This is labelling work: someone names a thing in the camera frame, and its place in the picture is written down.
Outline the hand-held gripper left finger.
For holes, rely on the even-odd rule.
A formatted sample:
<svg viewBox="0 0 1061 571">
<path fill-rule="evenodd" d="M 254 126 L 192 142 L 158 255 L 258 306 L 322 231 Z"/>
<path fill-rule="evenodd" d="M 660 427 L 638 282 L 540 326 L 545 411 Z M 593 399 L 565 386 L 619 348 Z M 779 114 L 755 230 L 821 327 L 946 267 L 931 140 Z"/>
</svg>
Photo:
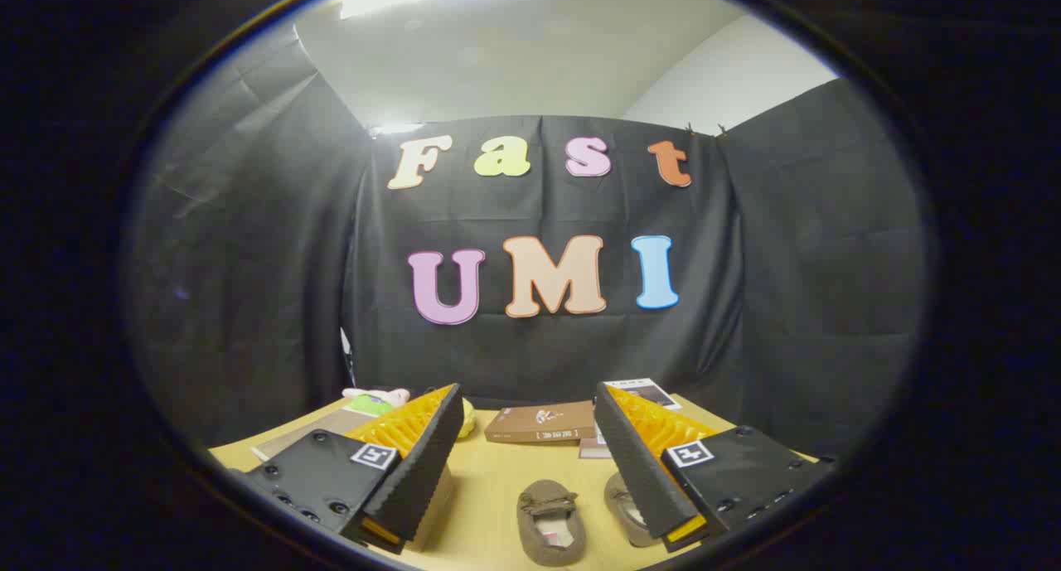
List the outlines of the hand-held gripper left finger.
<svg viewBox="0 0 1061 571">
<path fill-rule="evenodd" d="M 309 525 L 399 554 L 418 534 L 464 419 L 462 386 L 446 385 L 344 433 L 311 425 L 229 475 Z"/>
</svg>

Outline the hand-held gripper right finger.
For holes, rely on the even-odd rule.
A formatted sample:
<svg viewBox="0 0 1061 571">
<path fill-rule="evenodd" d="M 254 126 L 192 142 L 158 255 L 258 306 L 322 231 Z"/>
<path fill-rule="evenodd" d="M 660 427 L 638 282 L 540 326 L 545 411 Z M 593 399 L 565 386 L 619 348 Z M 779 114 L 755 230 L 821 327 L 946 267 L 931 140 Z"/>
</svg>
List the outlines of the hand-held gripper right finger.
<svg viewBox="0 0 1061 571">
<path fill-rule="evenodd" d="M 648 533 L 675 552 L 761 525 L 833 473 L 765 432 L 715 430 L 599 383 L 596 427 Z"/>
</svg>

